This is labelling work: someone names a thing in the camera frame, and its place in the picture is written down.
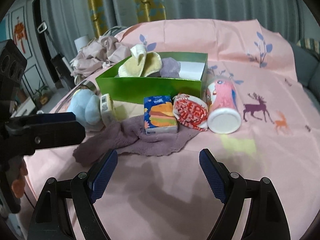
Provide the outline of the person's left hand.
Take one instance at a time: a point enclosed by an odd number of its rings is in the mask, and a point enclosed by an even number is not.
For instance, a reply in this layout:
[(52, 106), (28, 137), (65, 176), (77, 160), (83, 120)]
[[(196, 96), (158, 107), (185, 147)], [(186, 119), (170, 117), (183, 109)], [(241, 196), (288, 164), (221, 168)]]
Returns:
[(18, 177), (12, 182), (11, 190), (14, 196), (18, 199), (22, 198), (24, 195), (24, 188), (26, 185), (26, 176), (28, 175), (28, 170), (24, 159), (20, 164), (19, 175)]

